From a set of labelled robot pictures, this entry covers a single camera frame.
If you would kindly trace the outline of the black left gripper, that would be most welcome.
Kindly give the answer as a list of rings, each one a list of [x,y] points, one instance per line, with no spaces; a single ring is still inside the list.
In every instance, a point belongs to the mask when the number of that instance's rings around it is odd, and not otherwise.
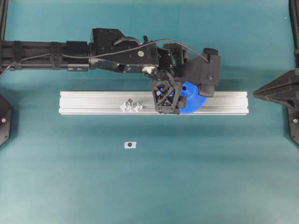
[[[186,107],[186,97],[181,95],[183,83],[167,81],[166,71],[175,76],[173,68],[185,64],[191,59],[187,48],[176,43],[157,47],[158,66],[142,69],[142,74],[152,79],[152,95],[155,110],[161,114],[180,114]]]

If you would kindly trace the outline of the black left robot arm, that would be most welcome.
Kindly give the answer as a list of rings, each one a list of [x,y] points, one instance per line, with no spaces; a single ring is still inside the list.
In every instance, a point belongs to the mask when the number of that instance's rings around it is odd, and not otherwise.
[[[94,28],[90,42],[1,41],[0,72],[8,70],[95,69],[117,73],[141,73],[151,79],[155,109],[159,113],[179,114],[187,106],[184,81],[176,79],[175,54],[185,46],[161,48],[157,41],[143,42],[125,36],[118,29]]]

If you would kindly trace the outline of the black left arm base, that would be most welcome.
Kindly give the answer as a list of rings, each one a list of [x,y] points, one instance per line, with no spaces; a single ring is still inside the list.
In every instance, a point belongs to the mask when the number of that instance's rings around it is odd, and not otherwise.
[[[2,146],[10,138],[13,107],[0,95],[0,145]]]

